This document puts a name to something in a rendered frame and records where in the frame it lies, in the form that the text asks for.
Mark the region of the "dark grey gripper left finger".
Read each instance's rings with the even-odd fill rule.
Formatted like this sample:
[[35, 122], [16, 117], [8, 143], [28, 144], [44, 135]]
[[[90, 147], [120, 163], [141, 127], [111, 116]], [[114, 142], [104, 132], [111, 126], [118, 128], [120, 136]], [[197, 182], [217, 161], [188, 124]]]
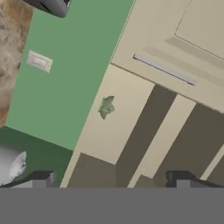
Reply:
[[55, 171], [34, 171], [27, 177], [4, 185], [4, 188], [46, 188], [55, 187]]

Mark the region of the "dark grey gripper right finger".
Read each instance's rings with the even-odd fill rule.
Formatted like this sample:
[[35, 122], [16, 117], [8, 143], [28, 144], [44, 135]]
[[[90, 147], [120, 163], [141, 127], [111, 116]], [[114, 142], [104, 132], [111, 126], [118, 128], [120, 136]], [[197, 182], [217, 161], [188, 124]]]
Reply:
[[168, 171], [166, 173], [166, 184], [167, 187], [173, 188], [223, 188], [223, 185], [216, 185], [212, 182], [197, 178], [189, 171]]

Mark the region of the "beige open cabinet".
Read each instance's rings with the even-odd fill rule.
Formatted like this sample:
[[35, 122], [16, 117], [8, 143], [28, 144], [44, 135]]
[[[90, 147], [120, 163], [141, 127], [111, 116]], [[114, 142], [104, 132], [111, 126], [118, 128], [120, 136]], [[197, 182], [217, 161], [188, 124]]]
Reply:
[[[102, 119], [108, 96], [115, 111]], [[223, 158], [224, 113], [109, 65], [61, 184], [163, 187], [168, 171], [209, 180]]]

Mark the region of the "beige cabinet door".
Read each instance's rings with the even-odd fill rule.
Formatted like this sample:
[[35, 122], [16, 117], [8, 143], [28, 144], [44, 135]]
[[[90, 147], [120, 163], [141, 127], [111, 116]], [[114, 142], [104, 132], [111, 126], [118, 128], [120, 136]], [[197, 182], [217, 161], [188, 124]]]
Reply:
[[[135, 53], [196, 86], [133, 59]], [[112, 63], [224, 113], [224, 0], [134, 0]]]

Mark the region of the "white crumpled object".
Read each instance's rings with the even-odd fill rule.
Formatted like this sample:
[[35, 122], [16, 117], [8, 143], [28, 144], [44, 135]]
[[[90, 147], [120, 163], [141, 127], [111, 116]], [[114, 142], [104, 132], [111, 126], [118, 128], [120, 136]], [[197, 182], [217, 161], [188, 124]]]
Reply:
[[25, 171], [26, 156], [25, 151], [0, 144], [0, 186], [9, 184]]

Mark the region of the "pale green crumpled object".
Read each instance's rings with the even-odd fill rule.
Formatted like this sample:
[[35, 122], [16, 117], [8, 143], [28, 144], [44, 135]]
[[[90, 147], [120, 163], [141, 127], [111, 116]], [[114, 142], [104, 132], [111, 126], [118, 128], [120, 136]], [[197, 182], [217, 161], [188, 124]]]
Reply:
[[98, 112], [102, 119], [106, 119], [106, 116], [115, 111], [115, 106], [113, 105], [114, 96], [104, 97], [101, 101], [101, 105]]

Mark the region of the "dark grey appliance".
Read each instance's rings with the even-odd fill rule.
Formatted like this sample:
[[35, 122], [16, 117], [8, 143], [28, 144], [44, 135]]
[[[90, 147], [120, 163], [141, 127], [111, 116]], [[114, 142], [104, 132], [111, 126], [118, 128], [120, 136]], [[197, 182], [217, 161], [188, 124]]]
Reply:
[[58, 18], [64, 18], [72, 0], [23, 0], [27, 4]]

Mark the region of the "white wall socket plate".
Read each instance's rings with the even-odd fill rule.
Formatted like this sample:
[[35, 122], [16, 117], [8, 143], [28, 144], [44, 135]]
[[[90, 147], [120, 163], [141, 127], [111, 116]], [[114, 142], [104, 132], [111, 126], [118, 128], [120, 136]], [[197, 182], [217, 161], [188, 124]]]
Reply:
[[53, 60], [43, 56], [39, 53], [36, 53], [32, 50], [29, 51], [26, 63], [32, 67], [36, 67], [40, 70], [43, 70], [47, 73], [50, 73]]

